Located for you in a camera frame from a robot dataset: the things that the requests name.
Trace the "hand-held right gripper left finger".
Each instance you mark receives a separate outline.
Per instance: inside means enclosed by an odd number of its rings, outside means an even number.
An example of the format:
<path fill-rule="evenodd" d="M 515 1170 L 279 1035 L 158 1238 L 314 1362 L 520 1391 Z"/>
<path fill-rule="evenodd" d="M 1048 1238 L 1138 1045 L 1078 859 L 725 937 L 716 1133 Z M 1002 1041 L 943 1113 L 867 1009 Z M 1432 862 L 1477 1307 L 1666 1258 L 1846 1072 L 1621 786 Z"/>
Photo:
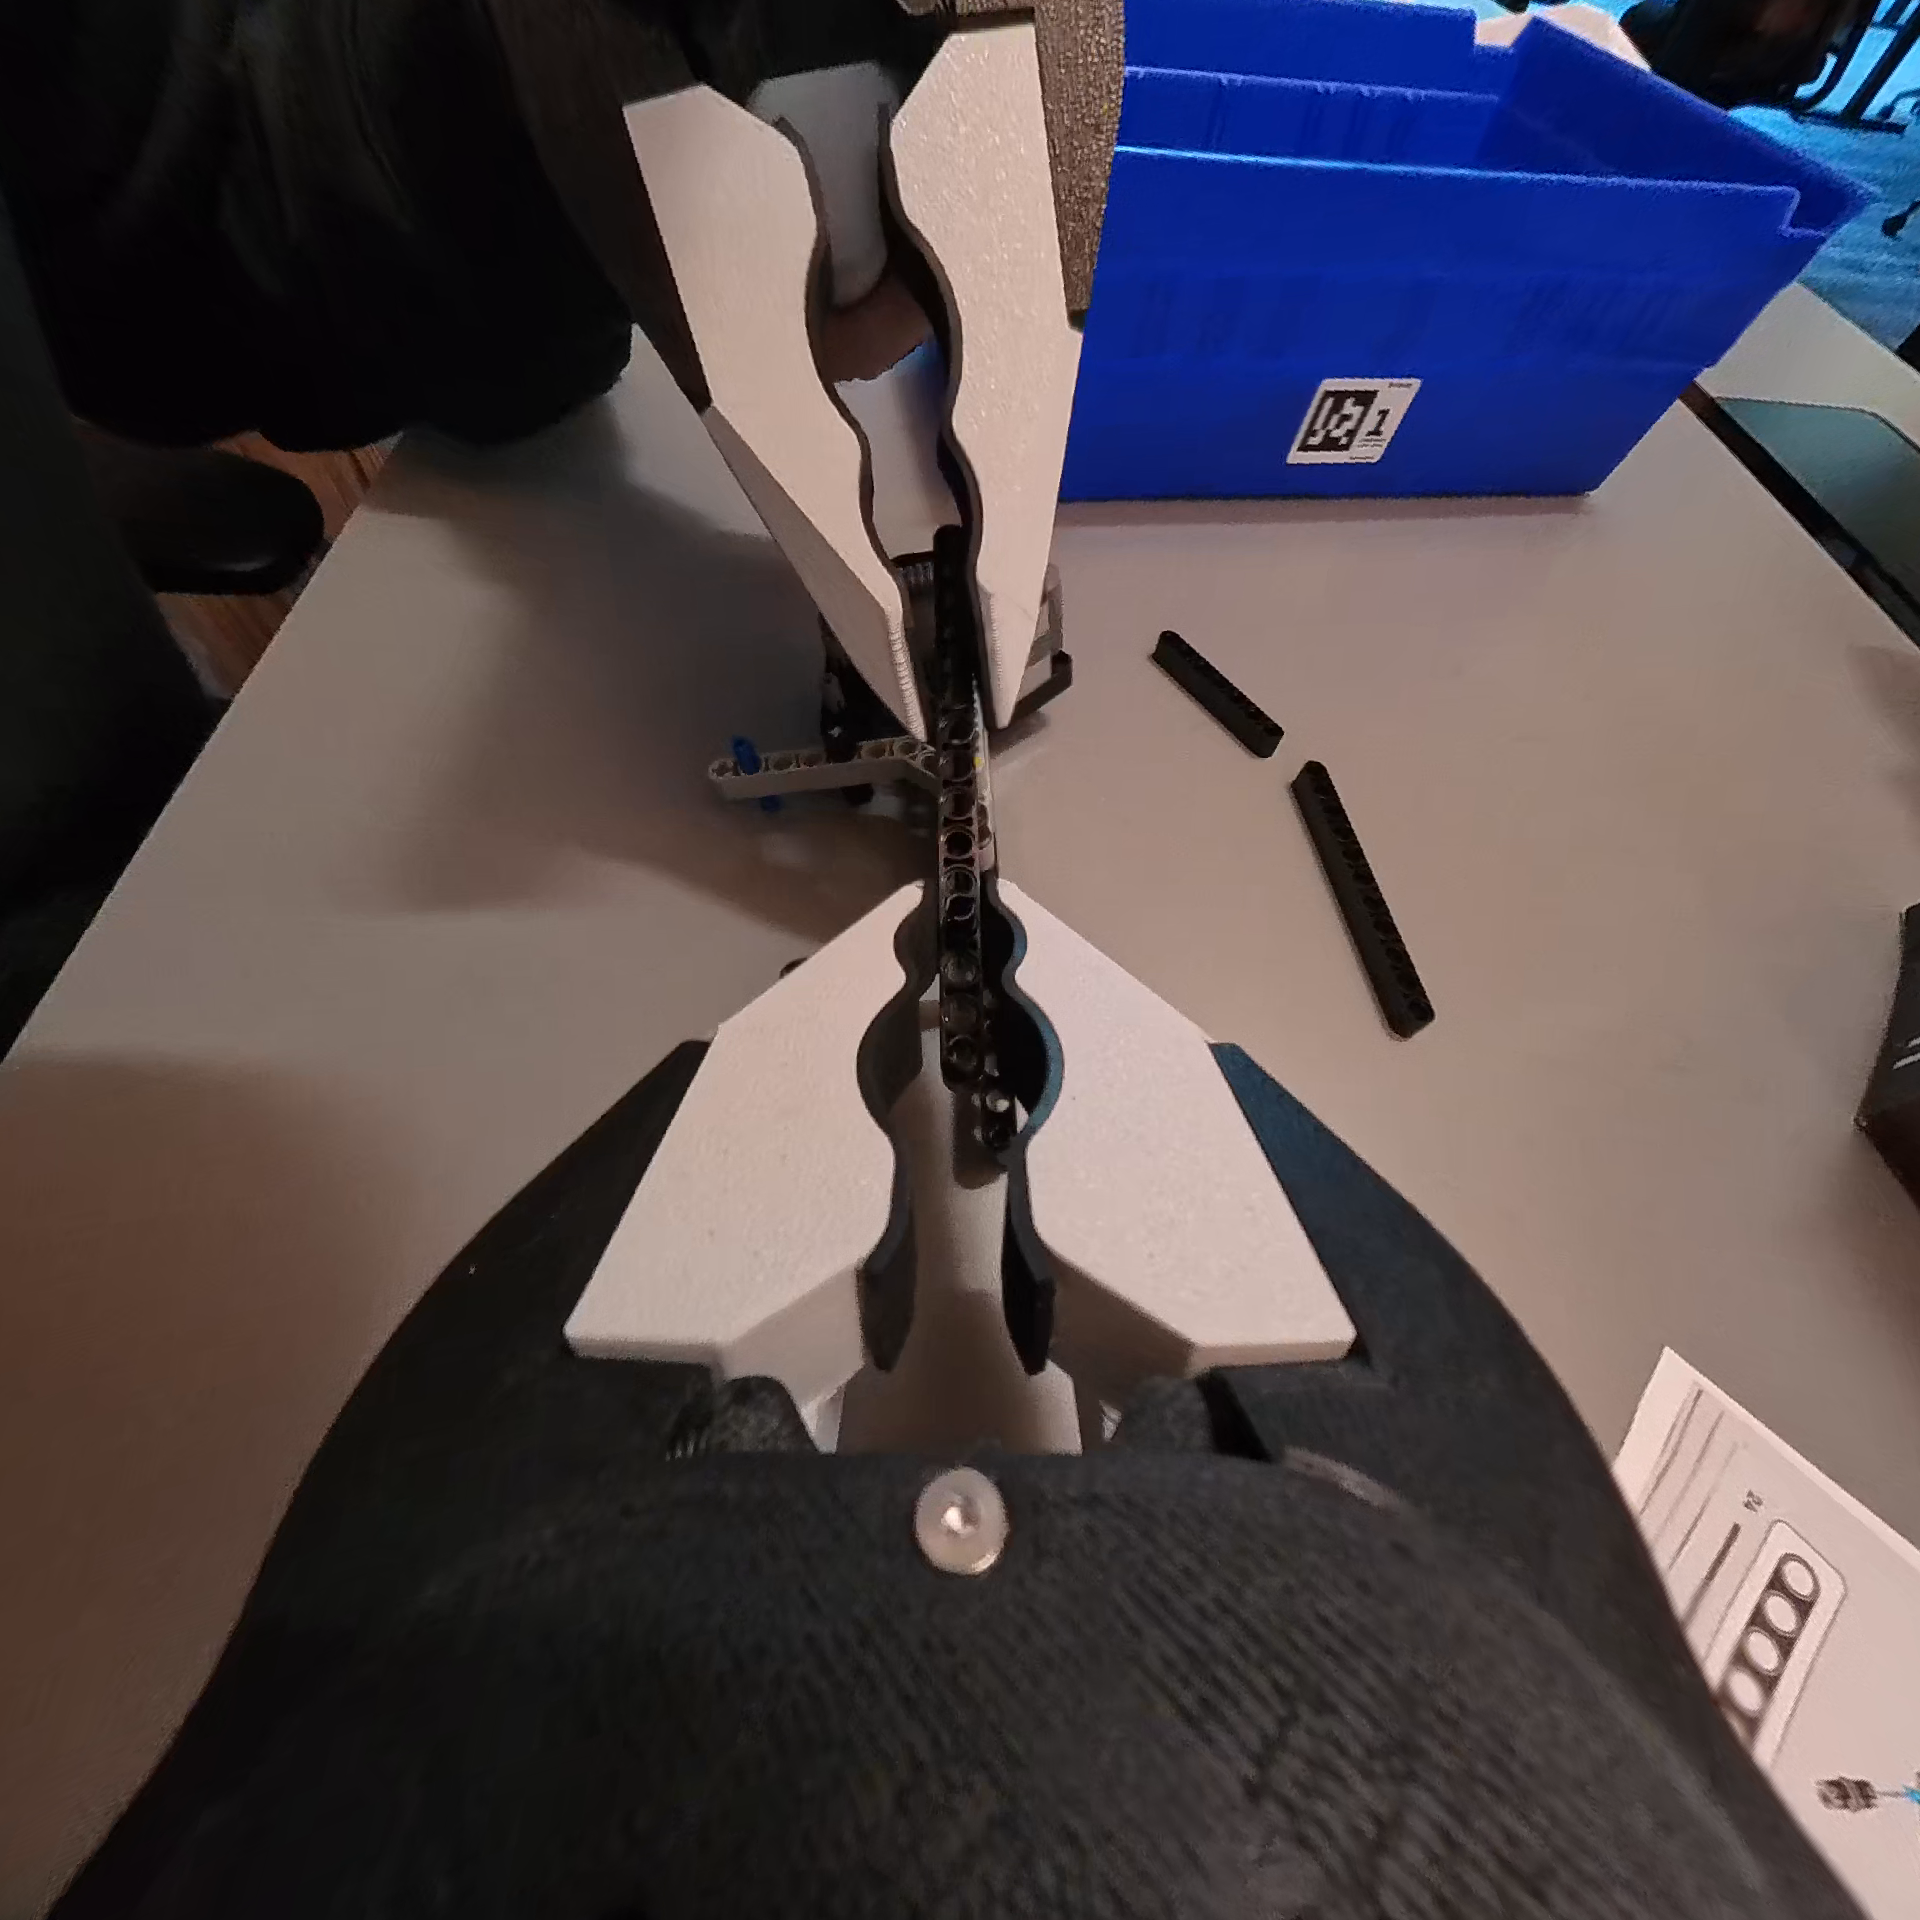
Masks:
<path fill-rule="evenodd" d="M 837 1442 L 844 1386 L 877 1367 L 863 1270 L 912 1238 L 872 1029 L 905 1009 L 923 1072 L 923 911 L 925 882 L 895 890 L 714 1029 L 564 1317 L 576 1356 L 774 1377 Z"/>

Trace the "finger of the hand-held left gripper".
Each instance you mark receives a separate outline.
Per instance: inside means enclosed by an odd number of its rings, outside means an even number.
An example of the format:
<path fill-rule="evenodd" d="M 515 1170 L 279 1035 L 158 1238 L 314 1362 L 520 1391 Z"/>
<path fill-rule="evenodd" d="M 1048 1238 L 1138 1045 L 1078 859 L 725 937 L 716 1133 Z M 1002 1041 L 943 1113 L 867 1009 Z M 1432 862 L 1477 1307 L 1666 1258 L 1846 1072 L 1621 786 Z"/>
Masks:
<path fill-rule="evenodd" d="M 956 485 L 991 725 L 1018 709 L 1068 457 L 1083 336 L 1049 193 L 1033 20 L 956 28 L 885 133 L 885 203 L 932 277 Z"/>
<path fill-rule="evenodd" d="M 702 364 L 699 411 L 814 610 L 912 730 L 905 595 L 875 459 L 820 375 L 820 212 L 802 143 L 707 84 L 634 99 L 625 138 Z"/>

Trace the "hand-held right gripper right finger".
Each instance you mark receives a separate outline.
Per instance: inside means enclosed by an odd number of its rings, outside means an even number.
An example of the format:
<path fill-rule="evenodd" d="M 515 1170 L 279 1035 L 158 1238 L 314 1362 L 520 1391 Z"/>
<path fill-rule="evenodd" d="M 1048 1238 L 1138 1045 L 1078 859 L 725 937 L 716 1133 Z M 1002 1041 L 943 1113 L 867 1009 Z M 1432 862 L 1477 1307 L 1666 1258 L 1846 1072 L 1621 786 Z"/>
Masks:
<path fill-rule="evenodd" d="M 991 882 L 983 969 L 1002 1167 L 1002 1317 L 1026 1376 L 1061 1376 L 1078 1442 L 1150 1377 L 1334 1362 L 1357 1317 L 1214 1045 L 1078 930 Z"/>

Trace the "black toy beam with pins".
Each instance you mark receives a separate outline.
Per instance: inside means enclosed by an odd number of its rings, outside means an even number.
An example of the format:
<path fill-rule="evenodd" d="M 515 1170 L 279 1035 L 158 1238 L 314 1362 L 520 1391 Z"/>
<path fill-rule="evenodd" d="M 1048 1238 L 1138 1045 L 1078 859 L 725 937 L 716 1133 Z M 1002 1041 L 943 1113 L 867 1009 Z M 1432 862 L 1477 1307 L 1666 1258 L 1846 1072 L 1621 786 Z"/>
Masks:
<path fill-rule="evenodd" d="M 977 1152 L 1007 1162 L 1024 1129 L 1024 1100 L 1002 1053 L 1010 927 L 991 902 L 991 690 L 967 564 L 967 529 L 943 527 L 932 545 L 937 1065 Z"/>

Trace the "toy brick motor assembly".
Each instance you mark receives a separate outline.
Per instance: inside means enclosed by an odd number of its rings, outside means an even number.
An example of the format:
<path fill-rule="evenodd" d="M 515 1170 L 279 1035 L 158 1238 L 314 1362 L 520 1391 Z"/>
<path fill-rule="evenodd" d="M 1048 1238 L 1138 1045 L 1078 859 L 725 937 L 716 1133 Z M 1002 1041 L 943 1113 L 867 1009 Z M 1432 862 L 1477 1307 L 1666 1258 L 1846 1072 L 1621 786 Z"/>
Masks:
<path fill-rule="evenodd" d="M 754 803 L 762 811 L 814 793 L 841 793 L 849 805 L 867 805 L 884 786 L 937 793 L 943 777 L 933 744 L 913 742 L 912 732 L 877 732 L 877 703 L 867 690 L 855 690 L 855 667 L 831 624 L 820 624 L 820 653 L 820 742 L 756 749 L 739 732 L 730 749 L 709 760 L 709 791 L 725 803 Z M 1061 620 L 1061 569 L 1049 562 L 1010 732 L 1026 730 L 1069 690 L 1069 680 L 1074 661 Z"/>

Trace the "person's left forearm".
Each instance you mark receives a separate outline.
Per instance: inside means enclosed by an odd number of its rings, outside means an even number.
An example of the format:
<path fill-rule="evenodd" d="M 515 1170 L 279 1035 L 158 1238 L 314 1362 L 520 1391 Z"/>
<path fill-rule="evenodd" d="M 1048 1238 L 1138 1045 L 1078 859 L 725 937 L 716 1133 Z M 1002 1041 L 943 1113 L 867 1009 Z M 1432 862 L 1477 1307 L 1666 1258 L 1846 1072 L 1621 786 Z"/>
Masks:
<path fill-rule="evenodd" d="M 714 405 L 625 106 L 756 3 L 5 3 L 5 409 L 148 446 L 501 446 L 640 332 Z"/>

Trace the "black flat desk panel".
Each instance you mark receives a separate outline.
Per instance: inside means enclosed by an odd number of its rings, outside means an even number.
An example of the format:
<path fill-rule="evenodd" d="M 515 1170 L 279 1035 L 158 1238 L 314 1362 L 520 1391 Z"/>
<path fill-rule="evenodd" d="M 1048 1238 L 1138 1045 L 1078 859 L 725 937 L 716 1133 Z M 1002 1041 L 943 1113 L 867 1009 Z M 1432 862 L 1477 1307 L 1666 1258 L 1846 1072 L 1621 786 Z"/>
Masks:
<path fill-rule="evenodd" d="M 1920 639 L 1920 450 L 1908 432 L 1867 409 L 1719 399 L 1699 386 L 1684 405 L 1908 639 Z"/>

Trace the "person's left hand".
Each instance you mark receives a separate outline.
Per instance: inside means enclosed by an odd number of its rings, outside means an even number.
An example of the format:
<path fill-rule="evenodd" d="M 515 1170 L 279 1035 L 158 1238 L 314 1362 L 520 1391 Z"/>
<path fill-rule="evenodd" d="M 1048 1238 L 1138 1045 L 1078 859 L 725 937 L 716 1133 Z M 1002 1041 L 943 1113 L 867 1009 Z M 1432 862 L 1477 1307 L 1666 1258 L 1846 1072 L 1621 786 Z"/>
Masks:
<path fill-rule="evenodd" d="M 814 362 L 824 386 L 877 380 L 932 336 L 933 326 L 918 294 L 899 271 L 885 271 L 867 298 L 819 311 Z"/>

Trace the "blue plastic bin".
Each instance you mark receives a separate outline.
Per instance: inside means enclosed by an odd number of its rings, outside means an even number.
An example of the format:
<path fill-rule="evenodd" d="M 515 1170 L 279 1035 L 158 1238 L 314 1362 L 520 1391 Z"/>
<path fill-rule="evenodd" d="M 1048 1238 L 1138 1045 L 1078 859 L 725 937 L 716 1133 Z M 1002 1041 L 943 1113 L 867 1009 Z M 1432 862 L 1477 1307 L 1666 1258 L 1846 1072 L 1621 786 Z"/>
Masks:
<path fill-rule="evenodd" d="M 1061 502 L 1577 496 L 1857 180 L 1533 20 L 1127 3 Z"/>

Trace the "long black toy beam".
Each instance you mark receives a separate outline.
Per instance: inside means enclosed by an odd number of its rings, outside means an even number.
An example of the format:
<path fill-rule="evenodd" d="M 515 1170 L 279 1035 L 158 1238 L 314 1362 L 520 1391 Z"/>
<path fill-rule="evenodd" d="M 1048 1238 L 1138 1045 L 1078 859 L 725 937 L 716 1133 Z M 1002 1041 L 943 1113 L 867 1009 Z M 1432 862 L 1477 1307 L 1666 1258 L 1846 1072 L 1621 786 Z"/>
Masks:
<path fill-rule="evenodd" d="M 1358 829 L 1352 823 L 1346 803 L 1341 797 L 1332 771 L 1306 758 L 1292 780 L 1292 803 L 1301 818 L 1301 829 L 1325 878 L 1332 902 L 1366 975 L 1379 1018 L 1403 1041 L 1425 1035 L 1437 1024 L 1437 1003 L 1403 941 L 1396 911 L 1385 897 L 1376 864 L 1358 842 Z"/>

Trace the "short black toy beam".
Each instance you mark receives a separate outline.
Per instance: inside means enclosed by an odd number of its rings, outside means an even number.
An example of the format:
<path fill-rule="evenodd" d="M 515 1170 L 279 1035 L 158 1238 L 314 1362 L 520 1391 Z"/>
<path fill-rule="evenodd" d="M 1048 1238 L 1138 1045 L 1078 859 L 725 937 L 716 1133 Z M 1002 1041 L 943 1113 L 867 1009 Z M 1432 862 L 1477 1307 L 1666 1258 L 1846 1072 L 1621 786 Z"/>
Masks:
<path fill-rule="evenodd" d="M 1163 629 L 1150 661 L 1250 758 L 1266 760 L 1277 755 L 1283 725 L 1250 693 L 1241 693 L 1214 661 L 1208 661 L 1182 635 Z"/>

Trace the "black office chair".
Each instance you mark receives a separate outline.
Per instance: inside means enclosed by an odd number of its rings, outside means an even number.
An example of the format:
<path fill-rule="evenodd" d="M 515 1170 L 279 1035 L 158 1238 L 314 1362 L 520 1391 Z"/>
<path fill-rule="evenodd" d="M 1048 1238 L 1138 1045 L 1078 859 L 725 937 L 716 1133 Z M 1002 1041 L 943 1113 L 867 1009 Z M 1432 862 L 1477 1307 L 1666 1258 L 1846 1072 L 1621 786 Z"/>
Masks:
<path fill-rule="evenodd" d="M 266 596 L 325 554 L 325 508 L 291 473 L 223 450 L 94 450 L 88 473 L 148 591 Z"/>

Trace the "black toy set box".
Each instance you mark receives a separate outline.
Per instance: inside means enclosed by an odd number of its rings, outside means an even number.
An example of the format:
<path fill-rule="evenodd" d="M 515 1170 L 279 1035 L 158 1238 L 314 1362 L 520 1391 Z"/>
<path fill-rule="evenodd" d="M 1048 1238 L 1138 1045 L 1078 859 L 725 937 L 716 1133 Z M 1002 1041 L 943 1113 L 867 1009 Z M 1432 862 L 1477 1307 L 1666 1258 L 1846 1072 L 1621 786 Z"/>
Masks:
<path fill-rule="evenodd" d="M 1920 907 L 1901 918 L 1901 975 L 1884 1024 L 1884 1041 L 1859 1093 L 1857 1129 L 1920 1197 Z"/>

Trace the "white instruction booklet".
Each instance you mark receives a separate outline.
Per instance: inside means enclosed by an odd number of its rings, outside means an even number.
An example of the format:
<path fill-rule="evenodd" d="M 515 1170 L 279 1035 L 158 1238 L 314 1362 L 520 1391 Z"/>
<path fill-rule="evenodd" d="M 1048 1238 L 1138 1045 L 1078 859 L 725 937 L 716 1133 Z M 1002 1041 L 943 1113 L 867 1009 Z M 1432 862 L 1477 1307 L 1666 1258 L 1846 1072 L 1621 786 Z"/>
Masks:
<path fill-rule="evenodd" d="M 1671 1347 L 1614 1480 L 1740 1748 L 1867 1916 L 1916 1916 L 1920 1553 Z"/>

